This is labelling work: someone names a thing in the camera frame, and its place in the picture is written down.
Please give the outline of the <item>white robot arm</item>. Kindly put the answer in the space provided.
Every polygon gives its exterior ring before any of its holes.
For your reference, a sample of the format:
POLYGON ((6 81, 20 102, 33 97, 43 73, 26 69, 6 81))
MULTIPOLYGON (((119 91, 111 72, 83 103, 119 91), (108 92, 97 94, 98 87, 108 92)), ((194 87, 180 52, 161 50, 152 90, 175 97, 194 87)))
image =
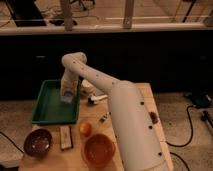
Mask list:
POLYGON ((171 171, 140 89, 92 67, 83 52, 62 57, 61 96, 75 94, 78 77, 108 96, 108 110, 125 171, 171 171))

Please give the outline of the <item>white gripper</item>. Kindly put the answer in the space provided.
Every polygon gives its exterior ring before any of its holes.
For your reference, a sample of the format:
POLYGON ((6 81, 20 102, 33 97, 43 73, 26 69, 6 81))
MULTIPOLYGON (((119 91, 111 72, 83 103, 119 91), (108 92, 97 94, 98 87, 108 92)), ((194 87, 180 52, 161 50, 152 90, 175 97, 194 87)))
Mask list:
POLYGON ((69 92, 72 95, 76 95, 78 80, 79 80, 79 76, 77 74, 66 69, 61 78, 60 93, 62 95, 65 95, 67 92, 69 92))

